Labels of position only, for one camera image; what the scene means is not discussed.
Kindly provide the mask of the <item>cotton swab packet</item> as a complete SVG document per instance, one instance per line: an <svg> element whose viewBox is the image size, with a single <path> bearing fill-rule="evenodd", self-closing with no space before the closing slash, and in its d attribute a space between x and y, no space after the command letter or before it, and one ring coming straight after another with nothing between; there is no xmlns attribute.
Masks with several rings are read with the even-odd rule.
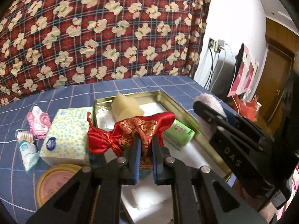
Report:
<svg viewBox="0 0 299 224"><path fill-rule="evenodd" d="M38 164L40 157L40 153L34 141L34 135L27 130L16 130L15 138L21 153L25 171L29 172Z"/></svg>

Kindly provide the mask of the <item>brown wooden door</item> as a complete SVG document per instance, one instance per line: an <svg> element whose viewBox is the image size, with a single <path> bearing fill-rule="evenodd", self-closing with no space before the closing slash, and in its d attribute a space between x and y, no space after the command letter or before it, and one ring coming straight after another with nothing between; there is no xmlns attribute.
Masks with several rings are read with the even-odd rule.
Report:
<svg viewBox="0 0 299 224"><path fill-rule="evenodd" d="M266 61L255 91L261 104L256 123L268 133L274 133L282 119L285 81L291 70L298 70L298 35L267 18L266 42Z"/></svg>

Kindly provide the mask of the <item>pink white small sock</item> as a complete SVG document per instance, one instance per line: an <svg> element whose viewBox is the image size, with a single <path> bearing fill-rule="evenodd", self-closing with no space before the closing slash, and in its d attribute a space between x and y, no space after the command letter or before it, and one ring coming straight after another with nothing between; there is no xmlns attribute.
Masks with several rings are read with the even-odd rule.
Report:
<svg viewBox="0 0 299 224"><path fill-rule="evenodd" d="M30 132L38 139L44 139L51 126L50 116L35 105L27 114L26 119L30 126Z"/></svg>

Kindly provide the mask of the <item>tissue pack with blue dots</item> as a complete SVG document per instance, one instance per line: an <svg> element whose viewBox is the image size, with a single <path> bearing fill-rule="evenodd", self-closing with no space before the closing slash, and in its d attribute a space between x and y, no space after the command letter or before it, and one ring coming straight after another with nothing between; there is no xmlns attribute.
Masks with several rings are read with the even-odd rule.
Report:
<svg viewBox="0 0 299 224"><path fill-rule="evenodd" d="M93 107L59 109L41 146L40 157L49 166L89 165L87 113Z"/></svg>

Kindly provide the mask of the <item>green small tissue packet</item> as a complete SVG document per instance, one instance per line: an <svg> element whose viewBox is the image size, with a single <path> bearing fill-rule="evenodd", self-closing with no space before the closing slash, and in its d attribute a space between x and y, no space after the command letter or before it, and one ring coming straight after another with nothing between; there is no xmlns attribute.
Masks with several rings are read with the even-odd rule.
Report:
<svg viewBox="0 0 299 224"><path fill-rule="evenodd" d="M172 126L163 132L164 139L179 150L185 147L194 135L195 132L192 129L178 120L174 120Z"/></svg>

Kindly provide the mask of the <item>yellow sponge wedge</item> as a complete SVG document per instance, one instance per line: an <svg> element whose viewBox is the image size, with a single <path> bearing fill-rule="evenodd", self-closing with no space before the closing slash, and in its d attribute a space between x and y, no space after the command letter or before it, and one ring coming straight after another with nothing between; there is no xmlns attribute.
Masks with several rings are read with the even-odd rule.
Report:
<svg viewBox="0 0 299 224"><path fill-rule="evenodd" d="M116 94L115 99L111 103L111 107L116 122L144 115L144 111L134 98L130 98L121 93Z"/></svg>

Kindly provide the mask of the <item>blue checked bed sheet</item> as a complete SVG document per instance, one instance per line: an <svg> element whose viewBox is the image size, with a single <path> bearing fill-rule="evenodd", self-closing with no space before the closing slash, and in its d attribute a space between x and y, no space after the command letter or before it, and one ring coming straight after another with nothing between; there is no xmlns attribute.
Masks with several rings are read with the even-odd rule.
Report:
<svg viewBox="0 0 299 224"><path fill-rule="evenodd" d="M88 130L92 125L115 129L111 104L117 95L135 99L144 116L154 116L145 131L152 135L163 112L195 132L181 149L165 142L170 154L195 168L210 166L218 175L228 171L204 138L193 110L195 97L206 89L187 76L144 76L98 83L61 86L1 106L1 202L17 223L27 223L44 201L68 183L80 169L115 159L112 148L92 155Z"/></svg>

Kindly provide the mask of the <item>round gold pink tin lid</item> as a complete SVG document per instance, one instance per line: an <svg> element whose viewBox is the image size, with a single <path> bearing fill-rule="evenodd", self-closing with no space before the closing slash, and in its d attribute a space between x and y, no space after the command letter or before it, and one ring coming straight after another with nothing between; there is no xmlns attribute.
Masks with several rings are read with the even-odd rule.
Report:
<svg viewBox="0 0 299 224"><path fill-rule="evenodd" d="M81 168L74 164L58 164L45 171L39 178L36 188L36 200L39 207L42 207Z"/></svg>

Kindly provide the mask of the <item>white wall socket with plugs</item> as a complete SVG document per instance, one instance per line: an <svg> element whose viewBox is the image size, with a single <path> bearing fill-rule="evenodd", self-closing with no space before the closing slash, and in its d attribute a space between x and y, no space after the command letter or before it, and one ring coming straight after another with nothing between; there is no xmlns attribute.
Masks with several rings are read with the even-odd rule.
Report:
<svg viewBox="0 0 299 224"><path fill-rule="evenodd" d="M213 40L212 38L209 39L208 47L214 50L216 53L219 53L222 49L224 49L225 41L218 39Z"/></svg>

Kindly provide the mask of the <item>red plaid bear quilt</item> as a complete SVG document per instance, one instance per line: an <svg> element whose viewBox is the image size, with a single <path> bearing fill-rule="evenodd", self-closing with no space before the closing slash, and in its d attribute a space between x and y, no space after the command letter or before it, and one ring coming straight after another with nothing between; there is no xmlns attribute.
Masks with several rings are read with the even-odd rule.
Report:
<svg viewBox="0 0 299 224"><path fill-rule="evenodd" d="M72 84L194 77L211 0L1 0L1 105Z"/></svg>

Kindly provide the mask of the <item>red gold satin pouch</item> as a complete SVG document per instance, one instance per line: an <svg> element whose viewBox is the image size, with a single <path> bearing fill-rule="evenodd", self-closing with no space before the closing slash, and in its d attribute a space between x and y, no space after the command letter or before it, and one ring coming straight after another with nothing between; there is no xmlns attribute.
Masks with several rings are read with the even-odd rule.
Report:
<svg viewBox="0 0 299 224"><path fill-rule="evenodd" d="M112 149L118 157L122 156L124 150L132 146L134 136L141 138L141 163L140 169L152 170L152 154L150 144L154 136L158 137L160 146L164 146L163 132L170 128L175 120L172 112L157 113L152 116L136 116L124 119L115 123L113 130L105 131L95 127L90 118L91 113L87 113L89 123L88 144L91 154L104 154L108 149Z"/></svg>

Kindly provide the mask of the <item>red plastic bag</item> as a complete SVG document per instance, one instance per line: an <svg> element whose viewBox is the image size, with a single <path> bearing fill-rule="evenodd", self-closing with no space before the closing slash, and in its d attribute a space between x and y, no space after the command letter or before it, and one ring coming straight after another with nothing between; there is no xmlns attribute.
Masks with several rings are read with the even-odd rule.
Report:
<svg viewBox="0 0 299 224"><path fill-rule="evenodd" d="M245 102L240 99L238 95L233 95L233 102L231 102L231 107L239 113L241 116L251 120L256 121L258 115L258 96L255 95L251 101Z"/></svg>

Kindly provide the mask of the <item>red white paper bag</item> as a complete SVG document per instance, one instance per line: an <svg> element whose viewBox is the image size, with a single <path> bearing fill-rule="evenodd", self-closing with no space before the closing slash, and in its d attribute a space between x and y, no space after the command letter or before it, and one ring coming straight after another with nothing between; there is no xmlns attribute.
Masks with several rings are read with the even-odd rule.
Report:
<svg viewBox="0 0 299 224"><path fill-rule="evenodd" d="M242 44L239 53L236 56L235 66L236 71L234 73L234 79L227 97L250 92L250 88L259 67L259 62L246 45Z"/></svg>

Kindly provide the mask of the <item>fluffy white pink plush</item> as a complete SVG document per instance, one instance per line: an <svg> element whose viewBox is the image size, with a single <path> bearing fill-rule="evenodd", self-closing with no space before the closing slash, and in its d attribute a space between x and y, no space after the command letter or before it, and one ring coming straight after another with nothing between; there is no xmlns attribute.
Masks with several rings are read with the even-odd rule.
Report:
<svg viewBox="0 0 299 224"><path fill-rule="evenodd" d="M202 93L194 99L194 112L196 113L202 134L210 141L214 133L214 120L217 116L226 119L223 107L217 98L208 93Z"/></svg>

